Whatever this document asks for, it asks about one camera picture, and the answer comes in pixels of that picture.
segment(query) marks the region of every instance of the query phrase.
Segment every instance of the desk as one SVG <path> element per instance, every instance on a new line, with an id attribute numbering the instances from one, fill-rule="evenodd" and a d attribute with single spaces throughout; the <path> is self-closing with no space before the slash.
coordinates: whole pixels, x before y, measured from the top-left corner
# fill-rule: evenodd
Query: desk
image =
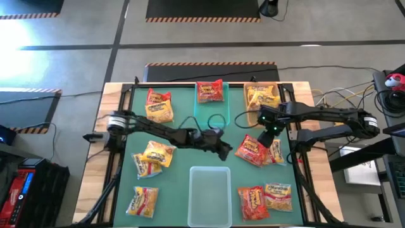
<path id="1" fill-rule="evenodd" d="M 296 95 L 296 101 L 306 103 L 310 106 L 314 105 L 309 82 L 277 83 L 292 83 L 294 87 L 294 93 Z M 120 100 L 122 85 L 123 83 L 107 83 L 105 85 L 97 117 L 101 117 L 117 109 Z M 106 131 L 106 124 L 107 118 L 98 120 L 96 122 L 94 130 L 104 132 Z M 319 122 L 312 120 L 305 121 L 301 125 L 303 129 L 317 130 L 320 128 Z M 90 146 L 89 156 L 102 150 L 102 148 L 103 143 L 101 142 L 92 144 Z M 340 209 L 339 199 L 337 197 L 335 184 L 333 182 L 332 172 L 330 171 L 327 154 L 323 150 L 312 149 L 312 151 L 308 153 L 308 160 L 311 175 L 313 178 L 313 184 L 317 195 L 336 218 L 338 218 L 339 220 L 343 220 L 342 211 Z M 93 207 L 94 203 L 100 196 L 103 190 L 107 161 L 108 152 L 105 152 L 93 157 L 89 162 L 87 162 L 82 179 L 82 185 L 80 187 L 78 201 L 76 204 L 75 214 L 73 216 L 73 222 L 78 222 L 82 218 L 84 218 L 86 213 Z M 104 214 L 105 221 L 109 220 L 109 209 L 111 201 L 112 194 L 107 200 L 106 213 Z M 308 211 L 308 220 L 314 221 L 313 214 L 310 213 L 312 210 L 311 203 L 308 197 L 305 197 L 305 202 Z"/>

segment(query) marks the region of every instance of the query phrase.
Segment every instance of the red toy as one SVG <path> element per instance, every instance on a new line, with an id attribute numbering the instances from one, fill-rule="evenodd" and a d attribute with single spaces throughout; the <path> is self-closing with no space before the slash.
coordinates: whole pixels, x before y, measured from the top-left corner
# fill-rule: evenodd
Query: red toy
<path id="1" fill-rule="evenodd" d="M 400 73 L 389 74 L 386 78 L 385 85 L 393 91 L 405 92 L 405 76 Z"/>

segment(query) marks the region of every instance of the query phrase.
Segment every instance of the clear plastic container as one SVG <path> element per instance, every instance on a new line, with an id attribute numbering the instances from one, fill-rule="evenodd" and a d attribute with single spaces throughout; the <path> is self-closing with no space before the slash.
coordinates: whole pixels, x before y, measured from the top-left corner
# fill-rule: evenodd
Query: clear plastic container
<path id="1" fill-rule="evenodd" d="M 189 186 L 189 227 L 232 225 L 230 169 L 191 167 Z"/>
<path id="2" fill-rule="evenodd" d="M 229 125 L 230 111 L 229 111 L 229 84 L 228 82 L 222 83 L 223 88 L 223 102 L 213 101 L 207 103 L 197 102 L 197 83 L 194 92 L 194 116 L 198 124 L 203 128 L 208 128 L 208 119 L 214 114 L 221 114 L 225 118 L 225 126 Z M 223 119 L 220 116 L 214 116 L 209 121 L 210 126 L 223 128 Z"/>

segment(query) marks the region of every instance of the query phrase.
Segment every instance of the black stand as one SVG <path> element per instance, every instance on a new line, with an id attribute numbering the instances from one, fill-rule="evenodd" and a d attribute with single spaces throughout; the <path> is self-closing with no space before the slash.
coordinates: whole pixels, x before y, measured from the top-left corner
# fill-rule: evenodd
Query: black stand
<path id="1" fill-rule="evenodd" d="M 278 0 L 265 0 L 259 7 L 263 16 L 274 17 L 278 15 Z"/>
<path id="2" fill-rule="evenodd" d="M 354 167 L 365 162 L 375 160 L 383 155 L 395 155 L 395 147 L 391 137 L 376 142 L 370 146 L 360 149 L 348 155 L 330 161 L 332 172 Z"/>

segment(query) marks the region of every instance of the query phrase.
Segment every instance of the computer monitor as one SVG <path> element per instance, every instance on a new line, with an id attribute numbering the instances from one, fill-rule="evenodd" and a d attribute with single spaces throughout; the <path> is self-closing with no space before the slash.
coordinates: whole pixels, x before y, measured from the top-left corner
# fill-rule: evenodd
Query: computer monitor
<path id="1" fill-rule="evenodd" d="M 386 129 L 383 129 L 382 132 L 391 136 L 405 137 L 405 123 L 387 127 Z"/>

